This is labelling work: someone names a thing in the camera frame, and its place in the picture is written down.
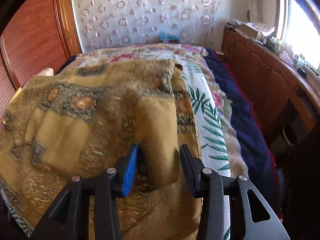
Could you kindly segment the golden brown patterned garment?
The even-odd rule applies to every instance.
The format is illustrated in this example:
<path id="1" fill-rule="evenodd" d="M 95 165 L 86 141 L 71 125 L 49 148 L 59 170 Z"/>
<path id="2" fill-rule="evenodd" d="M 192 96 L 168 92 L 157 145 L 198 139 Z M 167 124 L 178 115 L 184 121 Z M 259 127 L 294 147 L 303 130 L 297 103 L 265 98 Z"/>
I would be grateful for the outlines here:
<path id="1" fill-rule="evenodd" d="M 96 176 L 137 144 L 131 193 L 117 200 L 123 239 L 196 238 L 201 202 L 178 149 L 201 153 L 182 70 L 175 60 L 133 60 L 30 80 L 1 128 L 1 194 L 24 236 L 73 175 Z"/>

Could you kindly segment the palm leaf bed cover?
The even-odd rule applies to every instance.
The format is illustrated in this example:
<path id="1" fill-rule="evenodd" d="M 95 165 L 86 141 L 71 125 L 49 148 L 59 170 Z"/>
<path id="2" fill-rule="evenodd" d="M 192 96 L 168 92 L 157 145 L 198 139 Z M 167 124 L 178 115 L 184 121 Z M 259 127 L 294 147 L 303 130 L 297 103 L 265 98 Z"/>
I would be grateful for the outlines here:
<path id="1" fill-rule="evenodd" d="M 197 239 L 229 239 L 229 198 L 223 192 L 222 179 L 231 173 L 219 111 L 205 70 L 190 61 L 181 61 L 181 64 L 182 77 L 200 140 L 200 190 L 196 195 L 202 199 L 202 207 Z"/>

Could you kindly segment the dark blue blanket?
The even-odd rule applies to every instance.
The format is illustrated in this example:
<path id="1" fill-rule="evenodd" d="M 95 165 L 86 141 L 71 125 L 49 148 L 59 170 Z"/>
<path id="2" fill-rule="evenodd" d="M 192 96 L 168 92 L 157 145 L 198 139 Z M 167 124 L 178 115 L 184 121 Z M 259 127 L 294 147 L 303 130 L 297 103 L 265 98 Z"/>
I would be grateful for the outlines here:
<path id="1" fill-rule="evenodd" d="M 206 50 L 208 55 L 204 59 L 209 69 L 221 90 L 232 101 L 231 126 L 240 142 L 241 156 L 248 167 L 249 178 L 272 209 L 276 210 L 279 204 L 278 175 L 274 157 L 257 124 L 253 105 L 236 83 L 228 65 L 220 61 L 214 50 L 208 47 Z"/>

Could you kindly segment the wooden window cabinet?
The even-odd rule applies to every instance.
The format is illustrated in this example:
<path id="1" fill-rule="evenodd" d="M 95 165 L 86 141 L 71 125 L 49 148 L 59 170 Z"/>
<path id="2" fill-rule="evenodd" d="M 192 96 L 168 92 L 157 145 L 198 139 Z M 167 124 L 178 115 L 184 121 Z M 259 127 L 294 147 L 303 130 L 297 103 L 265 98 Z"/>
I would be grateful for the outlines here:
<path id="1" fill-rule="evenodd" d="M 296 116 L 308 132 L 319 125 L 315 89 L 276 54 L 229 27 L 223 30 L 221 49 L 237 84 L 253 104 L 266 141 Z"/>

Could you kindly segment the floral bed sheet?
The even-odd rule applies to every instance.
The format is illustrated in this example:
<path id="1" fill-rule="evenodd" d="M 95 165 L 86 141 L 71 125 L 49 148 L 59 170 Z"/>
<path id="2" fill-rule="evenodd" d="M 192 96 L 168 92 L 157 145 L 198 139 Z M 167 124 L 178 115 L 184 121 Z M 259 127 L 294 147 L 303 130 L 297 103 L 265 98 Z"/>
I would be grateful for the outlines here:
<path id="1" fill-rule="evenodd" d="M 97 63 L 111 63 L 132 60 L 165 60 L 173 59 L 179 64 L 181 61 L 190 61 L 205 70 L 205 76 L 212 92 L 214 102 L 219 111 L 220 121 L 227 147 L 230 166 L 230 176 L 247 175 L 248 168 L 241 156 L 241 146 L 236 137 L 236 131 L 231 126 L 232 101 L 221 90 L 215 81 L 213 72 L 204 59 L 207 51 L 203 47 L 187 46 L 182 44 L 151 44 L 128 46 L 122 48 L 99 49 L 76 57 L 76 68 L 91 67 Z"/>

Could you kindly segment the teal object at headboard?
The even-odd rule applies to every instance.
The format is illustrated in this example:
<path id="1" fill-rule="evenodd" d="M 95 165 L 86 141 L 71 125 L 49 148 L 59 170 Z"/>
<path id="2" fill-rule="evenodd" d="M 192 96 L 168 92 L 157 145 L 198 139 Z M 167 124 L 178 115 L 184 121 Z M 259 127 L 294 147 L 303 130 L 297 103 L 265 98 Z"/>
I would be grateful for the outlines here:
<path id="1" fill-rule="evenodd" d="M 160 32 L 158 37 L 159 43 L 179 43 L 180 37 L 176 35 L 169 35 L 165 32 Z"/>

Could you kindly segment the cardboard box with dotted paper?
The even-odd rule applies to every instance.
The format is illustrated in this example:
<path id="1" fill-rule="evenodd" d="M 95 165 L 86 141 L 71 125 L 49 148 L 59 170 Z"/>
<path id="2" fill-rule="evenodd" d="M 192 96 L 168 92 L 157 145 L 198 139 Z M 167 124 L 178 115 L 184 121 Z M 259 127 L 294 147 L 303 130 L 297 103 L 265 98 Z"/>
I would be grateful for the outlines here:
<path id="1" fill-rule="evenodd" d="M 247 35 L 249 38 L 255 38 L 263 39 L 264 37 L 267 37 L 268 35 L 271 35 L 275 31 L 274 26 L 269 26 L 261 22 L 248 22 L 243 23 L 239 26 L 239 30 Z"/>

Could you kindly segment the red wooden wardrobe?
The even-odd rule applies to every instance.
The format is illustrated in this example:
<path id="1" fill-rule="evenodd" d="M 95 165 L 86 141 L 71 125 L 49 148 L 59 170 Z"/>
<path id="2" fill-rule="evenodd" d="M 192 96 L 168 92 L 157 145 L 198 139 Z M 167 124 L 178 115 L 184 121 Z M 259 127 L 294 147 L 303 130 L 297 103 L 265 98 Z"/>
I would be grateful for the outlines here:
<path id="1" fill-rule="evenodd" d="M 81 52 L 71 0 L 26 0 L 1 34 L 1 114 L 33 75 Z"/>

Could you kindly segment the pink circle sheer curtain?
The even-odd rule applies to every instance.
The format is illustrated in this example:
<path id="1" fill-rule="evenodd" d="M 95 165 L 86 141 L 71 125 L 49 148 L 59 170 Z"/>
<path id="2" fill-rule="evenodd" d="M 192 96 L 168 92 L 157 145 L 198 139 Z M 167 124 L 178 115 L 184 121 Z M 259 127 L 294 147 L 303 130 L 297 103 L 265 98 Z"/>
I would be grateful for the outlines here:
<path id="1" fill-rule="evenodd" d="M 220 0 L 72 0 L 83 52 L 151 44 L 162 34 L 208 46 Z"/>

